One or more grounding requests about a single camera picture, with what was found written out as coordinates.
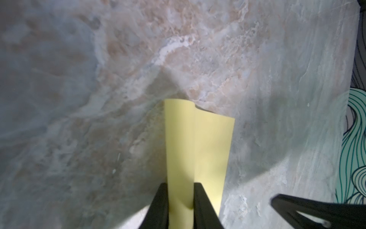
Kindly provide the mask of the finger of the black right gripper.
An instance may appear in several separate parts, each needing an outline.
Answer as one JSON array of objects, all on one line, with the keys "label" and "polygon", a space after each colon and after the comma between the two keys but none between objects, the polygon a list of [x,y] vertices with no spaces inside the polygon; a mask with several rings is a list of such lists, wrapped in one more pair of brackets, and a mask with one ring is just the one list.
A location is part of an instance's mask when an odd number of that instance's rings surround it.
[{"label": "finger of the black right gripper", "polygon": [[271,206],[294,229],[323,229],[303,215],[324,219],[331,229],[364,229],[366,227],[366,206],[325,203],[305,198],[279,194],[271,199]]}]

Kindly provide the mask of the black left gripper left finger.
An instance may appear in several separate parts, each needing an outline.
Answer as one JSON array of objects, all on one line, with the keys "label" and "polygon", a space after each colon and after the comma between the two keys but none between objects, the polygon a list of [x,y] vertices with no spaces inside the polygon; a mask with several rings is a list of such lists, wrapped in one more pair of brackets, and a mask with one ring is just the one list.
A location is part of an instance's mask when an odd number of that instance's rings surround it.
[{"label": "black left gripper left finger", "polygon": [[153,198],[139,229],[167,229],[169,227],[169,199],[167,183],[162,183]]}]

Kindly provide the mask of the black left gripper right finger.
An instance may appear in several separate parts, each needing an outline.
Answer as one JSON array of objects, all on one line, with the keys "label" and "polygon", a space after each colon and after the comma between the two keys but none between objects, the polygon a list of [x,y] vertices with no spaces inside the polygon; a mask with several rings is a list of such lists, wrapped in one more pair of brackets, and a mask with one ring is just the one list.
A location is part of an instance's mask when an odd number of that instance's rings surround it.
[{"label": "black left gripper right finger", "polygon": [[224,229],[201,183],[194,183],[194,229]]}]

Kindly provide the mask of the light yellow square paper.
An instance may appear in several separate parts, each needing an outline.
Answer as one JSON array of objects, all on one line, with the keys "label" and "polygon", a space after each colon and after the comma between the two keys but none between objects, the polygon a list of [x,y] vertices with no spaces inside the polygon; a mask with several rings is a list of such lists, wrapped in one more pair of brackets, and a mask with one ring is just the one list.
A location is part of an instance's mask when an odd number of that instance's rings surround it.
[{"label": "light yellow square paper", "polygon": [[193,187],[201,183],[219,214],[235,119],[183,99],[166,99],[169,228],[193,228]]}]

